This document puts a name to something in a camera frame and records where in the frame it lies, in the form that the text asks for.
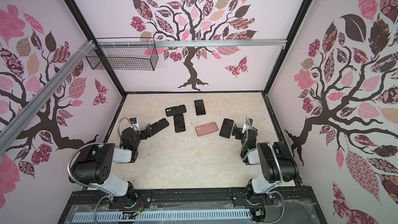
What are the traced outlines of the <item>purple phone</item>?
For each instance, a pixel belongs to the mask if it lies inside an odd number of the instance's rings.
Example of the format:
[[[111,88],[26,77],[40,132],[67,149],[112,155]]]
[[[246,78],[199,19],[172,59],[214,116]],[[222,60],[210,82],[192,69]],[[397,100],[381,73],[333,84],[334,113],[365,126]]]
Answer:
[[[221,125],[219,136],[222,138],[229,139],[231,137],[233,128],[234,128],[234,121],[231,119],[225,118]]]

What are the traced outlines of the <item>pink phone case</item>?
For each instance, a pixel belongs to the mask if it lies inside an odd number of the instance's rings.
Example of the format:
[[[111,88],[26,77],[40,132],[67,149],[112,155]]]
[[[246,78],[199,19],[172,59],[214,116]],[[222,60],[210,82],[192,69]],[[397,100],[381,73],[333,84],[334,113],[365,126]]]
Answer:
[[[195,127],[195,131],[198,137],[209,135],[218,131],[218,126],[215,122],[202,124]]]

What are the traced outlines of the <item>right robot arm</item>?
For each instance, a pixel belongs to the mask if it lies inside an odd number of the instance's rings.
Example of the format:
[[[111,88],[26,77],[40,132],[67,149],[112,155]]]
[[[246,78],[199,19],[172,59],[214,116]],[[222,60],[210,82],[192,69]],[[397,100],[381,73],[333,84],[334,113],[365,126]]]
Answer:
[[[258,132],[254,127],[234,127],[232,135],[241,141],[240,160],[246,165],[259,165],[261,173],[246,185],[246,200],[249,204],[254,195],[269,194],[283,183],[294,181],[299,168],[284,142],[257,142]]]

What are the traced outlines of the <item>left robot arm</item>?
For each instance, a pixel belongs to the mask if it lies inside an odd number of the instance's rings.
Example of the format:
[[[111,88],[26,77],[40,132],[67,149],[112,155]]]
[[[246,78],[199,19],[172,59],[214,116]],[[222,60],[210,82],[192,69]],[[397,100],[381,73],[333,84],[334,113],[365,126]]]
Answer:
[[[127,197],[132,208],[138,200],[134,186],[113,174],[112,165],[135,163],[141,141],[151,136],[149,125],[143,131],[127,128],[121,133],[121,147],[113,143],[90,143],[82,146],[67,162],[69,180],[83,187],[100,190],[111,199]]]

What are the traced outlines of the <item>large black phone case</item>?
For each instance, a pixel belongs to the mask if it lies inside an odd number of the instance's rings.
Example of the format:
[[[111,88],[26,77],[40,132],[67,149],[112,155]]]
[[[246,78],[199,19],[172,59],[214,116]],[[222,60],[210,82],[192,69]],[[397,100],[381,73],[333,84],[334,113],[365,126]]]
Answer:
[[[169,122],[167,121],[166,118],[162,118],[159,121],[153,123],[150,125],[150,132],[151,135],[154,136],[157,133],[159,133],[160,131],[164,130],[165,128],[167,128],[169,126]]]

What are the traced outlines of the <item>dark phone screen up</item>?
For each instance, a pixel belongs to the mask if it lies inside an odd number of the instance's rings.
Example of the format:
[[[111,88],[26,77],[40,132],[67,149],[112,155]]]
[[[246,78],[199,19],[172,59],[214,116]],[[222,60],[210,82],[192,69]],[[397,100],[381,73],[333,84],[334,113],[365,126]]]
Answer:
[[[181,133],[186,131],[183,114],[178,114],[174,116],[174,128],[176,133]]]

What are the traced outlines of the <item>small black phone case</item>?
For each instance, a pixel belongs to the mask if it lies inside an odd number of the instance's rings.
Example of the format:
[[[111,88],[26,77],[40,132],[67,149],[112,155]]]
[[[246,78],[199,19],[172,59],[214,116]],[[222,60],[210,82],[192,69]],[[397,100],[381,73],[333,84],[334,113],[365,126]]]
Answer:
[[[184,114],[186,112],[187,109],[185,105],[178,105],[178,106],[168,107],[165,109],[167,117]]]

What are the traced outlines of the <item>silver-edged black phone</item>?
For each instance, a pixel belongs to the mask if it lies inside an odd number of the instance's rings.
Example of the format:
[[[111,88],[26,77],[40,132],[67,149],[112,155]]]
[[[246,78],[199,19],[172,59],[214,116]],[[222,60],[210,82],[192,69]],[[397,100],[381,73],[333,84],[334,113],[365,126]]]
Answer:
[[[197,116],[206,114],[205,105],[204,105],[203,100],[195,100],[194,105],[195,105],[195,112],[196,112]]]

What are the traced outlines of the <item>back aluminium rail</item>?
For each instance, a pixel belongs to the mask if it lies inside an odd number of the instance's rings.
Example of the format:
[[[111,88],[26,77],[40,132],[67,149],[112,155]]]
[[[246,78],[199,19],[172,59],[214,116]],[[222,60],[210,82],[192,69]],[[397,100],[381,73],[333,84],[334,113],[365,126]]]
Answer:
[[[98,40],[100,46],[136,46],[149,45],[153,47],[224,47],[224,46],[282,46],[285,47],[287,40],[285,39],[246,39],[246,40],[150,40],[150,41],[106,41]]]

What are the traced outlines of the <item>aluminium rail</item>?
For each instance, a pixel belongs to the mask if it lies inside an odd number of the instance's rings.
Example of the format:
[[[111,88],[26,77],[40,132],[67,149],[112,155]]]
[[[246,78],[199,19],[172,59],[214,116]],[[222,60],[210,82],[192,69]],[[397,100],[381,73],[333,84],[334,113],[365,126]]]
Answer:
[[[60,70],[47,82],[22,109],[22,111],[1,132],[1,154],[17,139],[29,122],[36,116],[46,101],[55,93],[77,65],[95,48],[94,42],[84,42],[63,65]]]
[[[285,47],[287,40],[285,39],[246,39],[246,40],[150,40],[150,41],[106,41],[98,40],[100,46],[136,46],[149,45],[153,47],[224,47],[224,46],[282,46]]]

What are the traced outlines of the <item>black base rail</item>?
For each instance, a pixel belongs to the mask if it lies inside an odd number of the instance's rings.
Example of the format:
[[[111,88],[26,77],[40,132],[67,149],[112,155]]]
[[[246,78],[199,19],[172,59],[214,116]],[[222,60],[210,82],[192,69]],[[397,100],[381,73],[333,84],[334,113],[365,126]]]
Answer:
[[[246,200],[245,187],[204,189],[136,189],[138,200],[130,208],[127,197],[111,199],[98,190],[75,191],[71,194],[59,222],[75,212],[108,211],[174,211],[196,209],[248,209],[251,220],[192,220],[161,222],[127,222],[113,224],[188,224],[245,223],[324,224],[326,219],[311,187],[279,187],[270,194],[254,195]]]

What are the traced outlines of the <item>left aluminium rail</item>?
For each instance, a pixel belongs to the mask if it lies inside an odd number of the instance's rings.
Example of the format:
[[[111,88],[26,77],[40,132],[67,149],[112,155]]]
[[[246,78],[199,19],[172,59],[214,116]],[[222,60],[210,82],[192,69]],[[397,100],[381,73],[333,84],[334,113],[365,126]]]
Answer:
[[[1,154],[17,139],[29,122],[36,116],[46,101],[55,93],[77,65],[95,48],[94,42],[84,42],[63,65],[60,70],[47,82],[22,109],[22,111],[1,132]]]

